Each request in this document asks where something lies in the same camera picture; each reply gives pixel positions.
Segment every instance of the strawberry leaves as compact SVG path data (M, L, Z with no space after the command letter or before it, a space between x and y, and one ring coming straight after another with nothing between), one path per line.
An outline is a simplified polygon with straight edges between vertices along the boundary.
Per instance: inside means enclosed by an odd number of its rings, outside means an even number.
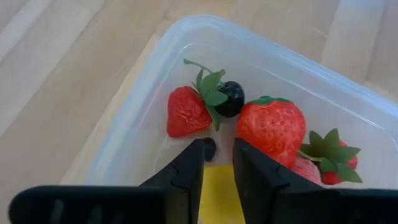
M218 131L220 128L221 118L215 110L215 106L224 103L228 99L228 96L220 91L217 91L216 89L221 81L221 77L225 75L225 70L221 69L220 71L212 72L205 66L191 60L184 59L183 62L185 65L196 65L201 68L199 74L197 75L196 82L192 83L192 85L197 89L201 98L205 102L206 108L213 120L213 126L215 127L216 131ZM204 70L209 72L209 75L206 77L203 77Z
M302 144L298 154L313 161L321 172L334 172L341 180L362 183L353 168L346 163L359 152L357 147L342 146L338 130L335 128L322 138L315 131L310 131L310 144Z

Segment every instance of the artificial strawberry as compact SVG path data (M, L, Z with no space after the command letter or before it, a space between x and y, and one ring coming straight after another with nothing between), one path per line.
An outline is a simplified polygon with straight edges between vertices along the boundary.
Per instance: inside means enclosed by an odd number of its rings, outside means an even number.
M179 87L171 92L167 112L167 133L172 138L203 131L212 122L205 102L189 86Z
M315 184L321 184L321 174L318 167L308 159L296 157L294 166L290 170Z
M236 124L236 136L290 168L305 128L304 115L291 101L263 96L243 107Z
M355 172L359 148L349 147L341 141L337 129L331 130L325 138L310 131L309 137L310 144L302 144L299 154L319 167L324 184L335 185L344 181L362 183Z
M203 67L186 59L184 63ZM225 70L210 72L204 78L203 71L204 68L200 70L197 81L193 84L197 91L189 86L184 86L175 89L169 96L167 133L171 138L180 138L203 131L211 123L213 123L216 131L220 128L220 116L216 112L215 106L228 99L227 95L217 90Z

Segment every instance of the strawberry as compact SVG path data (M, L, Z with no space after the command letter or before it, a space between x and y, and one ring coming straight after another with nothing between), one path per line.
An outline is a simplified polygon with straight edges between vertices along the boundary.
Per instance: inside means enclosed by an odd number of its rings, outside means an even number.
M167 133L172 138L203 131L212 122L205 102L189 86L179 87L171 92L167 111Z
M318 167L308 159L296 157L294 166L290 170L315 184L321 184L321 174Z
M298 153L318 166L324 184L335 185L343 181L362 183L355 172L358 165L356 155L361 149L349 147L341 141L336 128L325 138L315 131L310 131L309 137L310 144L302 144Z
M289 168L294 165L305 128L304 115L291 101L263 96L243 107L236 136Z
M343 141L339 141L340 146L347 146L347 144ZM348 166L350 166L352 169L356 169L356 166L358 165L358 158L354 156L350 161L345 162ZM344 182L344 180L341 180L338 178L337 174L335 172L324 172L322 174L322 182L327 185L335 185L335 184L340 184Z

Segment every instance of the plastic container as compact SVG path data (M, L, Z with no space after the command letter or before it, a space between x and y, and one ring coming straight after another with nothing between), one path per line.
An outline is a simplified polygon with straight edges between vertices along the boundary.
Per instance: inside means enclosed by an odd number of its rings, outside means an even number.
M86 177L86 184L138 185L178 155L194 138L213 137L219 145L215 164L231 162L234 122L218 133L170 139L167 99L178 86L191 85L198 68L224 68L223 80L242 84L246 100L262 95L290 99L302 110L307 129L325 135L338 128L341 139L360 147L364 183L338 187L397 187L398 106L351 80L264 37L213 16L176 22L163 36L114 119Z

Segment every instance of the wooden surface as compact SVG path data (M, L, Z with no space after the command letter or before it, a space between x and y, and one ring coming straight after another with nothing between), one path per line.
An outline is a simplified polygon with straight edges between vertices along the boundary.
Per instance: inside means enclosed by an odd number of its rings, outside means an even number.
M214 14L398 99L395 0L0 0L0 223L78 184L169 25Z

